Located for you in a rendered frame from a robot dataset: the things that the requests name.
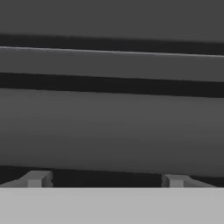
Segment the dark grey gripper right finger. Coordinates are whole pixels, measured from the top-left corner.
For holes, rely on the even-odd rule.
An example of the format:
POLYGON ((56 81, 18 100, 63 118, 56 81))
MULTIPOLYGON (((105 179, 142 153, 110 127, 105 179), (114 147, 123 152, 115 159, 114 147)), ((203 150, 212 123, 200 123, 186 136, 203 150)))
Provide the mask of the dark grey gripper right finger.
POLYGON ((209 185, 208 183, 201 182, 190 178, 186 175, 171 175, 165 174, 162 176, 162 187, 213 187, 213 185, 209 185))

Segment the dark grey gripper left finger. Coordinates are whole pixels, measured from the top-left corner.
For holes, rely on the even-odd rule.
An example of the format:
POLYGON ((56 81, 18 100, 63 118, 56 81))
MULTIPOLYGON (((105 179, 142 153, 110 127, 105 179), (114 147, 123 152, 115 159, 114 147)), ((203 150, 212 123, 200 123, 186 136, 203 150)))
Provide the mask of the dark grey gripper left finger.
POLYGON ((0 188, 4 187, 53 187, 53 173, 51 171, 29 171, 22 178, 0 185, 0 188))

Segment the grey oven door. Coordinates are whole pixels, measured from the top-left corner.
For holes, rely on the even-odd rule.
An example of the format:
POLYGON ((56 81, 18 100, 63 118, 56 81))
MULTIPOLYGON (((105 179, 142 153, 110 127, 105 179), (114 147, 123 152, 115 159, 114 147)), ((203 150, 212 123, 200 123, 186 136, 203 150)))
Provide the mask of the grey oven door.
POLYGON ((224 99, 2 89, 0 165, 224 177, 224 99))

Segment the grey oven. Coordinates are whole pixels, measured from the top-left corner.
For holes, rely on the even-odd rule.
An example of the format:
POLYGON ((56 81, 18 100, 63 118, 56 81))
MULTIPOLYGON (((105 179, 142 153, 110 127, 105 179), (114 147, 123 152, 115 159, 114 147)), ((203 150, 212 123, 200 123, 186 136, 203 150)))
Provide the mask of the grey oven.
POLYGON ((224 0, 0 0, 0 32, 224 42, 224 0))

